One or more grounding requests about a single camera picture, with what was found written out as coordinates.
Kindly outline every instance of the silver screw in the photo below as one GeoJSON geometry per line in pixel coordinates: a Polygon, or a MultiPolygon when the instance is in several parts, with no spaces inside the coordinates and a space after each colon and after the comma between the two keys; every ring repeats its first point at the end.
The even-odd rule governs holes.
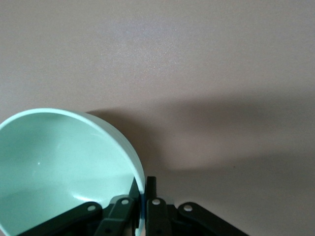
{"type": "Polygon", "coordinates": [[[184,210],[185,211],[192,211],[192,206],[191,205],[185,205],[184,210]]]}
{"type": "Polygon", "coordinates": [[[159,205],[160,203],[161,203],[161,201],[159,199],[152,200],[153,205],[159,205]]]}
{"type": "Polygon", "coordinates": [[[127,205],[128,203],[129,203],[129,200],[128,200],[128,199],[123,199],[123,200],[122,200],[122,204],[123,204],[123,205],[127,205]]]}
{"type": "Polygon", "coordinates": [[[96,206],[94,205],[88,206],[88,211],[93,211],[95,209],[96,209],[96,206]]]}

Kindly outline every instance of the mint green bowl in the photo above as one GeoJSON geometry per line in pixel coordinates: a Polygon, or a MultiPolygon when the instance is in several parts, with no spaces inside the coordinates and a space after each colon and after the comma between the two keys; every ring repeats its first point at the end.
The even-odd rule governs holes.
{"type": "MultiPolygon", "coordinates": [[[[0,229],[20,234],[84,202],[103,208],[144,194],[140,160],[128,140],[95,116],[52,108],[18,113],[0,124],[0,229]]],[[[140,234],[143,219],[140,220],[140,234]]]]}

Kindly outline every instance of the bowl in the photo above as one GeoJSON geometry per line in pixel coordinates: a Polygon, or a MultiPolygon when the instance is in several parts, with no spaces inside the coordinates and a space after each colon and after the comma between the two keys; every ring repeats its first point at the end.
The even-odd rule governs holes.
{"type": "MultiPolygon", "coordinates": [[[[0,124],[0,229],[20,234],[85,202],[107,207],[145,177],[129,141],[90,114],[53,108],[0,124]]],[[[140,219],[140,234],[143,219],[140,219]]]]}

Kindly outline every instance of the gray surface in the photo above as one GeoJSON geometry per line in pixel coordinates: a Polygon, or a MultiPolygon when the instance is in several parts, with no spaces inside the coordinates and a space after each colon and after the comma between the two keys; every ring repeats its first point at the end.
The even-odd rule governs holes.
{"type": "Polygon", "coordinates": [[[176,205],[315,232],[314,1],[0,2],[0,121],[90,111],[176,205]]]}

